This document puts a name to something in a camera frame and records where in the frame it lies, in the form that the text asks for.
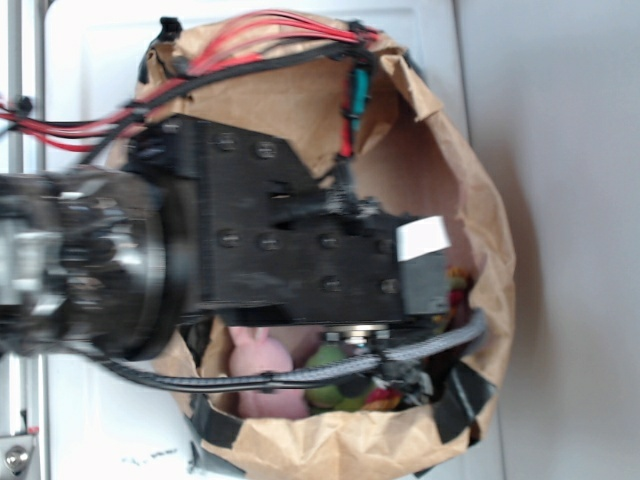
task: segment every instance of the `cable tie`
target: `cable tie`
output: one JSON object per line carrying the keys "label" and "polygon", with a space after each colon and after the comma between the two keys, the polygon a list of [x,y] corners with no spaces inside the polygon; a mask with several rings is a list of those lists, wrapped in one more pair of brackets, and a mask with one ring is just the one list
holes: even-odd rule
{"label": "cable tie", "polygon": [[[260,377],[264,378],[264,381],[266,384],[271,384],[273,382],[274,375],[275,375],[275,372],[262,372],[260,374]],[[267,387],[267,386],[260,388],[260,392],[262,393],[273,393],[274,390],[275,388]]]}

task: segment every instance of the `black wire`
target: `black wire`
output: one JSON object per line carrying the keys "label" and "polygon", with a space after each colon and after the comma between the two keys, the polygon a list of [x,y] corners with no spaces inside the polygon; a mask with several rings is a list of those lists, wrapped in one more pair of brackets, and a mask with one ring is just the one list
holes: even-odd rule
{"label": "black wire", "polygon": [[[163,94],[150,100],[149,102],[139,104],[139,107],[148,112],[161,107],[162,105],[170,102],[177,97],[184,96],[193,90],[204,87],[206,85],[210,85],[215,82],[220,82],[223,80],[228,80],[231,78],[236,78],[253,73],[266,72],[269,70],[276,70],[284,67],[292,67],[314,60],[316,58],[340,58],[342,56],[354,56],[356,54],[361,55],[366,51],[366,48],[360,44],[344,44],[340,42],[334,42],[318,48],[307,50],[305,52],[288,55],[286,57],[272,58],[249,64],[236,65],[225,70],[209,73],[201,77],[195,77],[187,80],[185,83],[182,83],[175,88],[164,92]],[[134,123],[138,123],[141,120],[140,116],[141,114],[139,111],[134,111],[126,116],[117,124],[117,126],[113,130],[109,132],[108,135],[106,135],[87,155],[85,155],[84,158],[82,158],[78,162],[78,165],[89,165],[90,163],[92,163],[98,157],[98,155],[100,155],[100,153],[127,127],[133,125]]]}
{"label": "black wire", "polygon": [[134,123],[138,122],[137,115],[129,115],[120,121],[115,128],[113,128],[102,140],[100,140],[93,149],[87,153],[84,158],[80,159],[77,165],[89,165],[91,164],[100,153],[107,148],[107,146],[113,142],[122,132],[129,128]]}

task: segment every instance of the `black cable sleeve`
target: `black cable sleeve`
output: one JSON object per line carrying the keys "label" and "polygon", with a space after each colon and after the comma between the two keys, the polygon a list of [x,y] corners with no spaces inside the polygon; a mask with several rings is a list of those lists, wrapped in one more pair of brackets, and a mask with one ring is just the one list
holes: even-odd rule
{"label": "black cable sleeve", "polygon": [[376,369],[383,361],[408,361],[435,355],[449,348],[468,343],[483,335],[485,331],[484,312],[478,309],[474,311],[470,322],[464,327],[416,344],[389,348],[381,352],[380,355],[370,353],[318,367],[301,368],[291,372],[267,372],[245,377],[167,377],[128,367],[100,353],[73,348],[68,348],[68,350],[83,354],[116,375],[147,387],[185,393],[222,393],[242,390],[305,389],[339,384],[353,374]]}

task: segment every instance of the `pink stuffed bunny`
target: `pink stuffed bunny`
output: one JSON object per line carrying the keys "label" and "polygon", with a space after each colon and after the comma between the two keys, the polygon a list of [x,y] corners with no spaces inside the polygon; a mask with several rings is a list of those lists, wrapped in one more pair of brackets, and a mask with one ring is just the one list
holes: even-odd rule
{"label": "pink stuffed bunny", "polygon": [[[235,349],[229,358],[229,373],[234,376],[293,370],[291,355],[280,342],[269,337],[268,328],[229,327]],[[240,392],[238,414],[243,418],[289,418],[309,416],[304,390],[259,390]]]}

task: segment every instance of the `white sticker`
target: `white sticker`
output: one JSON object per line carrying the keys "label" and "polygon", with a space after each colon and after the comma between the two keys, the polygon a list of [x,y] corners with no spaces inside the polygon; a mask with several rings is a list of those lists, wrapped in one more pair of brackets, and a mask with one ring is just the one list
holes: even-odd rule
{"label": "white sticker", "polygon": [[428,217],[407,223],[396,229],[398,261],[437,252],[451,246],[442,217]]}

